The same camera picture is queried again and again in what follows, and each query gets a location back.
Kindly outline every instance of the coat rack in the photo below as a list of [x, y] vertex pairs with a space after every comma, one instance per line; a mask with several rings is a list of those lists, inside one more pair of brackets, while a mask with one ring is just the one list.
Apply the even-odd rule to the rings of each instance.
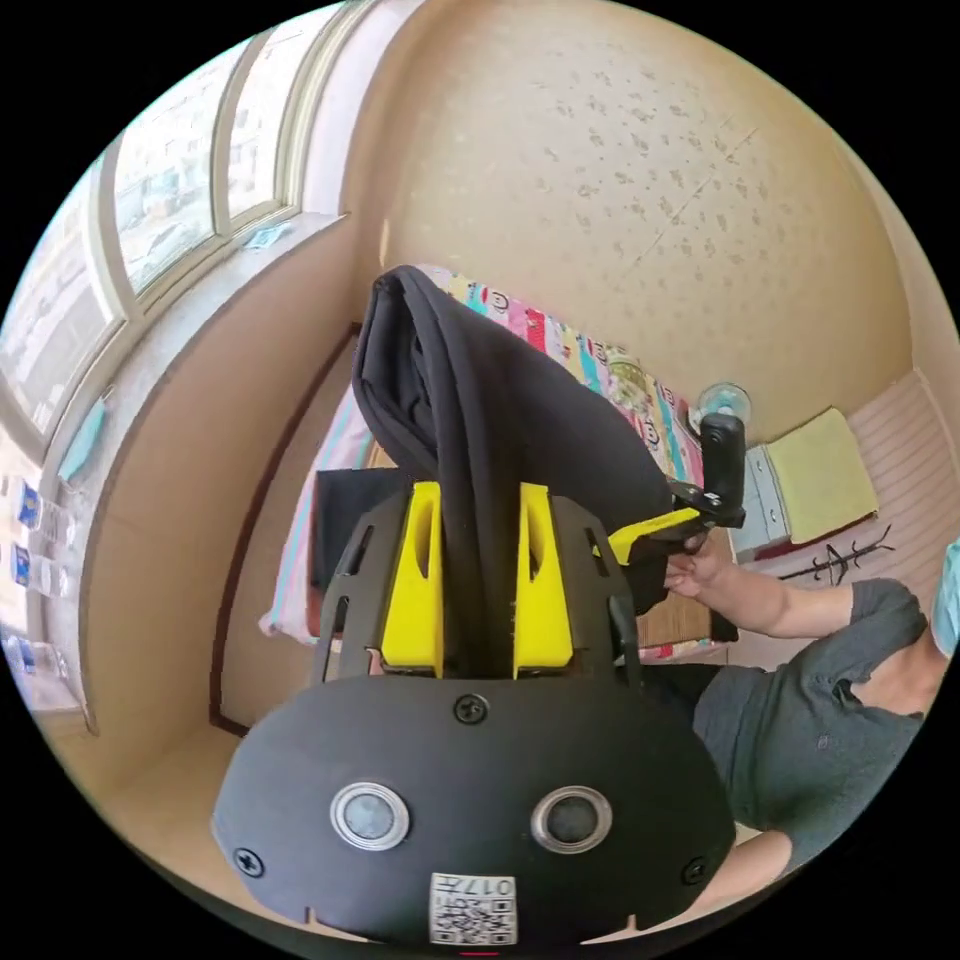
[[[804, 577], [807, 574], [812, 573], [813, 579], [819, 581], [820, 574], [824, 571], [827, 572], [830, 577], [830, 586], [839, 587], [843, 583], [843, 578], [847, 575], [850, 570], [850, 564], [852, 563], [858, 570], [860, 569], [860, 558], [867, 556], [867, 554], [875, 553], [877, 550], [889, 550], [893, 552], [896, 550], [896, 547], [891, 547], [888, 544], [884, 543], [887, 539], [887, 534], [890, 532], [890, 527], [893, 524], [888, 524], [887, 529], [883, 531], [883, 535], [875, 540], [873, 543], [867, 544], [865, 547], [858, 547], [857, 541], [854, 540], [850, 544], [850, 552], [846, 554], [841, 554], [833, 546], [832, 543], [827, 544], [827, 559], [825, 562], [820, 563], [817, 560], [813, 561], [813, 565], [807, 567], [804, 570], [797, 570], [794, 573], [788, 573], [780, 577], [781, 580], [793, 580], [796, 577]], [[834, 579], [834, 571], [838, 570], [839, 572]]]

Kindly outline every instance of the wooden trim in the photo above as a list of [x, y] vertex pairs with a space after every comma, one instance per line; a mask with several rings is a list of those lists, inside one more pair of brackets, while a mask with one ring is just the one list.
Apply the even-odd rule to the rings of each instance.
[[263, 504], [267, 499], [267, 493], [270, 490], [270, 484], [273, 483], [273, 478], [276, 476], [277, 470], [280, 468], [280, 462], [283, 459], [283, 455], [287, 452], [287, 447], [290, 446], [294, 434], [297, 432], [297, 428], [300, 426], [300, 422], [310, 409], [310, 404], [313, 403], [314, 397], [316, 397], [317, 391], [320, 389], [323, 381], [329, 376], [330, 371], [333, 369], [333, 365], [343, 355], [343, 351], [350, 346], [350, 341], [356, 337], [359, 329], [360, 324], [355, 322], [350, 324], [344, 335], [337, 342], [337, 345], [334, 347], [333, 351], [330, 353], [330, 356], [327, 357], [314, 378], [310, 381], [310, 386], [307, 387], [307, 390], [300, 399], [300, 402], [297, 404], [296, 409], [293, 411], [293, 414], [284, 426], [283, 431], [277, 440], [276, 446], [273, 448], [273, 451], [270, 454], [270, 458], [267, 461], [267, 466], [263, 472], [263, 476], [260, 478], [260, 482], [257, 484], [253, 498], [250, 501], [250, 507], [247, 510], [246, 516], [243, 518], [243, 523], [240, 526], [240, 532], [237, 535], [237, 545], [234, 548], [233, 558], [230, 561], [230, 568], [227, 571], [227, 579], [223, 588], [223, 596], [220, 599], [220, 609], [217, 611], [217, 626], [213, 638], [213, 658], [210, 664], [209, 719], [212, 726], [218, 727], [221, 730], [226, 730], [227, 733], [232, 733], [238, 737], [245, 736], [249, 728], [245, 727], [242, 723], [237, 723], [236, 720], [231, 720], [229, 717], [225, 717], [220, 710], [220, 705], [223, 698], [223, 661], [227, 647], [227, 631], [230, 628], [230, 613], [233, 610], [233, 604], [237, 596], [237, 587], [240, 584], [240, 574], [243, 571], [243, 562], [246, 559], [247, 550], [250, 547], [250, 540], [253, 537], [254, 528], [256, 527], [257, 520], [260, 517], [260, 511], [263, 509]]

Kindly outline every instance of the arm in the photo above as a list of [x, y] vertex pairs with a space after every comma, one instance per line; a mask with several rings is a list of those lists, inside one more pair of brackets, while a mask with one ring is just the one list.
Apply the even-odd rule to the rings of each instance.
[[738, 567], [710, 539], [695, 556], [670, 558], [666, 586], [699, 600], [734, 626], [768, 637], [825, 637], [849, 626], [853, 616], [851, 586], [799, 590]]
[[776, 577], [725, 565], [697, 597], [734, 626], [768, 637], [826, 637], [850, 625], [853, 588], [801, 590]]

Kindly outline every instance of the mattress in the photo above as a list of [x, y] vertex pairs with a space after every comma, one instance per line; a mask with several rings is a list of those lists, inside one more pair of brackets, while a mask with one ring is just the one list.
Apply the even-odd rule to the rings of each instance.
[[[663, 472], [702, 485], [703, 459], [687, 428], [687, 403], [660, 383], [623, 347], [586, 336], [522, 300], [443, 267], [420, 266], [440, 289], [499, 323], [562, 364], [580, 383], [605, 397], [643, 438]], [[283, 633], [312, 643], [307, 627], [310, 507], [318, 470], [392, 466], [374, 442], [348, 388], [320, 443], [297, 502], [277, 574], [273, 604], [260, 619], [267, 635]]]

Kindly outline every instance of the person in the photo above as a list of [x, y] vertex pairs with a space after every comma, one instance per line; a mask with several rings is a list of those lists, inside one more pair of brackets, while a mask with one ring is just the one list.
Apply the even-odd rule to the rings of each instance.
[[837, 839], [866, 808], [929, 712], [960, 636], [960, 539], [947, 549], [928, 622], [903, 584], [804, 590], [721, 558], [708, 540], [668, 563], [673, 593], [735, 626], [820, 637], [778, 669], [665, 664], [650, 691], [710, 752], [738, 823], [734, 847], [687, 913], [758, 893]]

